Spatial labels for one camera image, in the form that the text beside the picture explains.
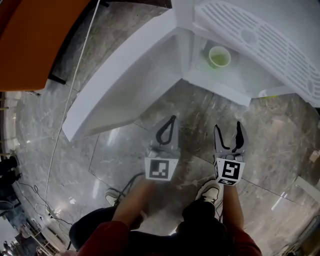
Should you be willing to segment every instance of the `sneaker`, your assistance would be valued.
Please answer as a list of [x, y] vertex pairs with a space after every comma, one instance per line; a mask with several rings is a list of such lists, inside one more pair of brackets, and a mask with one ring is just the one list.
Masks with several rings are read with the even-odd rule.
[[117, 202], [117, 198], [119, 196], [119, 193], [111, 188], [109, 188], [105, 193], [105, 200], [111, 205], [115, 206]]
[[14, 159], [16, 160], [17, 165], [19, 166], [20, 163], [19, 163], [19, 160], [18, 160], [18, 157], [17, 157], [16, 153], [12, 149], [10, 149], [9, 152], [11, 154], [10, 157], [14, 157]]
[[195, 200], [203, 200], [204, 202], [215, 205], [220, 201], [221, 190], [221, 186], [214, 179], [208, 180], [199, 189]]

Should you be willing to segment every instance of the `white sneaker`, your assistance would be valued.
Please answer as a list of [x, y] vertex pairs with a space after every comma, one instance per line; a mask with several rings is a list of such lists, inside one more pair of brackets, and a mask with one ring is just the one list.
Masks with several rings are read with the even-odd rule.
[[108, 189], [105, 193], [105, 199], [111, 206], [115, 206], [119, 193], [113, 189]]
[[214, 180], [208, 180], [203, 186], [199, 189], [195, 200], [203, 200], [204, 202], [209, 202], [215, 205], [218, 202], [221, 186]]

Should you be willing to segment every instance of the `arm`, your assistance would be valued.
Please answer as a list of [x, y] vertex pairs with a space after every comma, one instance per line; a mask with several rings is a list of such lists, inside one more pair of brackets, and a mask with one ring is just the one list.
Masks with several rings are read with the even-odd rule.
[[129, 243], [129, 228], [147, 204], [154, 182], [143, 178], [120, 202], [112, 221], [98, 226], [77, 256], [123, 255]]
[[154, 181], [142, 178], [120, 202], [115, 210], [112, 221], [122, 222], [129, 228], [148, 203], [154, 186]]
[[223, 224], [230, 228], [244, 229], [244, 214], [235, 186], [223, 187]]
[[223, 224], [234, 238], [232, 255], [262, 256], [256, 243], [244, 232], [244, 214], [236, 187], [225, 185], [223, 190]]

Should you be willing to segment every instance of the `black pants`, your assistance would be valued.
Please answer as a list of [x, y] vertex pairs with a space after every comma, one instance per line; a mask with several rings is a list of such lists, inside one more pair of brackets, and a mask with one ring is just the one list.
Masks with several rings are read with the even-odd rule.
[[[116, 208], [97, 209], [73, 224], [69, 231], [73, 246], [79, 250], [101, 223], [112, 220]], [[214, 251], [219, 256], [229, 255], [232, 240], [226, 227], [215, 218], [215, 207], [210, 202], [196, 200], [183, 210], [182, 216], [184, 221], [173, 235], [158, 236], [130, 231], [129, 254], [181, 255], [194, 252], [197, 255], [212, 255]]]

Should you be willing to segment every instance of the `plastic cup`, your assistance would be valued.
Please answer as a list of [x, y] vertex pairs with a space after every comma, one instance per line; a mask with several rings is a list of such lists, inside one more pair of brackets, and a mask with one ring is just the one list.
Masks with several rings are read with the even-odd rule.
[[215, 46], [212, 47], [209, 51], [209, 65], [214, 68], [224, 68], [230, 64], [231, 55], [230, 52], [222, 47]]

